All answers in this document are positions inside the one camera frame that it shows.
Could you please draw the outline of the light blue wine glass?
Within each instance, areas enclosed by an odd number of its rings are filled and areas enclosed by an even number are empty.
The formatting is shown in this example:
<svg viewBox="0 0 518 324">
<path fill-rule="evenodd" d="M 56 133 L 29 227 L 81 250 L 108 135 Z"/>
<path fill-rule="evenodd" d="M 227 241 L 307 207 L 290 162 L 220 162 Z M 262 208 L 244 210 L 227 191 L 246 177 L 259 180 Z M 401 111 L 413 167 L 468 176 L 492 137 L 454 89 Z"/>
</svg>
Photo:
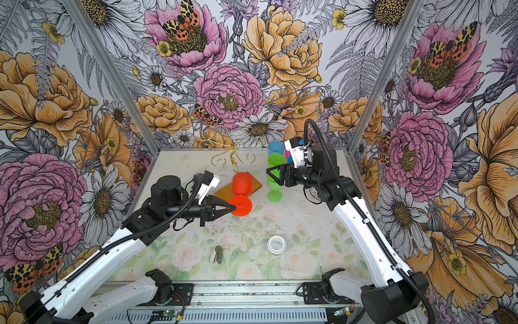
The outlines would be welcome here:
<svg viewBox="0 0 518 324">
<path fill-rule="evenodd" d="M 268 149 L 269 156 L 274 155 L 274 154 L 283 155 L 283 156 L 285 155 L 285 146 L 284 146 L 284 143 L 281 141 L 272 141 L 272 142 L 268 143 L 267 149 Z"/>
</svg>

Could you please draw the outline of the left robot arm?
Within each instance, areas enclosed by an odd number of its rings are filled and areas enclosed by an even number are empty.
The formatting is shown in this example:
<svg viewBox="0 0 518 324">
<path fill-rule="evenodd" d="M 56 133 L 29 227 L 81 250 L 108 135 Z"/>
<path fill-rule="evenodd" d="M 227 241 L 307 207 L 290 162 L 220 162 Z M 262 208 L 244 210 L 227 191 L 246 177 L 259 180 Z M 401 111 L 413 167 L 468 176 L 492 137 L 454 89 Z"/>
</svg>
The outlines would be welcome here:
<svg viewBox="0 0 518 324">
<path fill-rule="evenodd" d="M 151 187 L 151 195 L 121 225 L 111 239 L 60 282 L 42 293 L 29 292 L 19 307 L 25 323 L 104 323 L 134 306 L 169 302 L 171 280 L 161 271 L 112 293 L 93 294 L 129 259 L 153 243 L 170 224 L 180 219 L 210 221 L 232 213 L 236 207 L 209 191 L 219 177 L 209 171 L 196 174 L 187 190 L 175 175 L 166 175 Z"/>
</svg>

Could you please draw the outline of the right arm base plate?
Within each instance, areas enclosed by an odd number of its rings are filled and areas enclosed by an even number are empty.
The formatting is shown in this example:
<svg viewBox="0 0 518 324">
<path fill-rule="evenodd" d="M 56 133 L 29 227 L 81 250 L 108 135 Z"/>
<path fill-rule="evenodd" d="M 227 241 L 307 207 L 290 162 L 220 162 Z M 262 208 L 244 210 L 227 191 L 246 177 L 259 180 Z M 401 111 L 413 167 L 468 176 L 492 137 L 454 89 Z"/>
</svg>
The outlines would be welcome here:
<svg viewBox="0 0 518 324">
<path fill-rule="evenodd" d="M 303 282 L 296 294 L 303 298 L 305 305 L 352 305 L 355 303 L 350 298 L 325 295 L 320 282 Z"/>
</svg>

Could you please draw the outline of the red wine glass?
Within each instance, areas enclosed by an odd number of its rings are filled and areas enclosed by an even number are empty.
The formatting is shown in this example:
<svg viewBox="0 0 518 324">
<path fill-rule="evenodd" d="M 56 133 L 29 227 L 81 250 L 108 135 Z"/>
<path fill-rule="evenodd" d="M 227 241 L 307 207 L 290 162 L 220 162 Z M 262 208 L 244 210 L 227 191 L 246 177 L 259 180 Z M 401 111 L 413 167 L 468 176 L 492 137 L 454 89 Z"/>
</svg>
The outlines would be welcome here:
<svg viewBox="0 0 518 324">
<path fill-rule="evenodd" d="M 236 208 L 232 215 L 244 217 L 252 211 L 252 202 L 249 198 L 252 189 L 252 176 L 249 173 L 240 172 L 234 175 L 231 182 L 233 197 L 229 200 L 229 204 Z"/>
</svg>

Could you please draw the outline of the orange wooden rack base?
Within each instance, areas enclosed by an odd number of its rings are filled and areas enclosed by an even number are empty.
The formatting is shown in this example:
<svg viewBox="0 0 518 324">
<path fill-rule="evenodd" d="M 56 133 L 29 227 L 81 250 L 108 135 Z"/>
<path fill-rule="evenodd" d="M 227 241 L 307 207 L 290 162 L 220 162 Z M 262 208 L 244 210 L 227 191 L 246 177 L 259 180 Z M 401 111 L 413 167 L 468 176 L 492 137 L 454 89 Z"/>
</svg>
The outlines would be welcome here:
<svg viewBox="0 0 518 324">
<path fill-rule="evenodd" d="M 232 181 L 215 192 L 215 196 L 229 202 L 234 196 L 250 197 L 262 188 L 262 185 L 249 172 L 240 172 L 234 175 Z"/>
</svg>

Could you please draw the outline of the small grey key fob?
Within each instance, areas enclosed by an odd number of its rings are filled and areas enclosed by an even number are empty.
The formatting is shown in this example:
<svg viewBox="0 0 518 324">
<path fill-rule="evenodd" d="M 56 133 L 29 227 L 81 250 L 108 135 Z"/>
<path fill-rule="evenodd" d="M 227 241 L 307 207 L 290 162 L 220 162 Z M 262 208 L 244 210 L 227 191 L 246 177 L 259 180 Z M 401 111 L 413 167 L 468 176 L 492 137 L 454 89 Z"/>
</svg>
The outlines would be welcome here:
<svg viewBox="0 0 518 324">
<path fill-rule="evenodd" d="M 223 260 L 223 248 L 221 246 L 216 246 L 210 257 L 210 261 L 212 263 L 221 264 L 222 260 Z"/>
</svg>

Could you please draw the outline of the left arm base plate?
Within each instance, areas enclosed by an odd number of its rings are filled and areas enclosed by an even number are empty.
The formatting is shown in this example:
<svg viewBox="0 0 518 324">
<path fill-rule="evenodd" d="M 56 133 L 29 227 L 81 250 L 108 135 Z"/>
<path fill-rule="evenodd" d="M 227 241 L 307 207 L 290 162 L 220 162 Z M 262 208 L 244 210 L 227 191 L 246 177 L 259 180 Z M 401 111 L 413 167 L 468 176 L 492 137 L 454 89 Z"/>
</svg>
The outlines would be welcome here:
<svg viewBox="0 0 518 324">
<path fill-rule="evenodd" d="M 194 295 L 194 284 L 173 283 L 162 285 L 148 302 L 139 306 L 190 306 Z"/>
</svg>

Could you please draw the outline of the white round jar lid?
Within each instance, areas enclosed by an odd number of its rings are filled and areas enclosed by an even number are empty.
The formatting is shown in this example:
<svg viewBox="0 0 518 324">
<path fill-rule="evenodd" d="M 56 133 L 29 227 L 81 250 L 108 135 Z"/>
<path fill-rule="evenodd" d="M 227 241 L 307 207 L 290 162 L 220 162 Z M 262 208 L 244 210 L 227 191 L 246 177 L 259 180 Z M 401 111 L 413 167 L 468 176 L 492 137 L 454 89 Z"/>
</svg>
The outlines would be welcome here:
<svg viewBox="0 0 518 324">
<path fill-rule="evenodd" d="M 282 236 L 271 236 L 267 242 L 268 251 L 273 255 L 280 255 L 287 248 L 286 240 Z"/>
</svg>

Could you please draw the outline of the aluminium front rail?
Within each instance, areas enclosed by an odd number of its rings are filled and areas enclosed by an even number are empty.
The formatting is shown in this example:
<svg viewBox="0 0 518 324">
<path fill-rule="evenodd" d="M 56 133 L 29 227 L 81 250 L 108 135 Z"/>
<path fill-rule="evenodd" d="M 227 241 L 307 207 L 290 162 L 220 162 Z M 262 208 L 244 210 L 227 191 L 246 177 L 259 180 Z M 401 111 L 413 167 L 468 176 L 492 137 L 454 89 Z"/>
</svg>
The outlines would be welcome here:
<svg viewBox="0 0 518 324">
<path fill-rule="evenodd" d="M 356 302 L 305 305 L 296 294 L 303 282 L 174 282 L 194 284 L 190 306 L 139 306 L 158 290 L 140 280 L 111 286 L 80 310 L 93 314 L 90 323 L 375 323 Z"/>
</svg>

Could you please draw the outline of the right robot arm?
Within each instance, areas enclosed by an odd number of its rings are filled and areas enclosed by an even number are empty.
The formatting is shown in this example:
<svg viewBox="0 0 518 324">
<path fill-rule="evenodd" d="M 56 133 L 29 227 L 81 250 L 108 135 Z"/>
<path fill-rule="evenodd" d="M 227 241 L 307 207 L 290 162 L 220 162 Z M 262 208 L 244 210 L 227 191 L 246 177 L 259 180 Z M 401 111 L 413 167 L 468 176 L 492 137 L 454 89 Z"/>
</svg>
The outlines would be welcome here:
<svg viewBox="0 0 518 324">
<path fill-rule="evenodd" d="M 293 161 L 269 167 L 267 175 L 279 186 L 313 188 L 352 235 L 370 272 L 371 282 L 348 274 L 338 267 L 321 279 L 322 297 L 330 304 L 342 298 L 363 306 L 375 323 L 401 322 L 401 316 L 423 305 L 429 323 L 437 316 L 426 295 L 428 280 L 412 271 L 395 252 L 369 213 L 355 182 L 339 173 L 337 154 L 325 143 L 314 120 L 304 124 L 304 141 L 287 140 L 285 148 Z"/>
</svg>

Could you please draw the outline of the green wine glass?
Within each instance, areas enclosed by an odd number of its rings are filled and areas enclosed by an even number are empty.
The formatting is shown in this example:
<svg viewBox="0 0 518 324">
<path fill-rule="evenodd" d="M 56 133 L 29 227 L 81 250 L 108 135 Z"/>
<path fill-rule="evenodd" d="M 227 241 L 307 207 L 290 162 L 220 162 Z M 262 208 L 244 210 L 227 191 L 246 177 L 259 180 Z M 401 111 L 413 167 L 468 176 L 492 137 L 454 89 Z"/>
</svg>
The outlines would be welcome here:
<svg viewBox="0 0 518 324">
<path fill-rule="evenodd" d="M 276 183 L 271 177 L 267 177 L 267 184 L 270 191 L 267 194 L 267 198 L 272 203 L 278 203 L 282 201 L 283 194 L 281 192 L 281 187 Z"/>
<path fill-rule="evenodd" d="M 285 164 L 286 159 L 282 154 L 274 153 L 268 156 L 268 168 L 281 166 Z"/>
</svg>

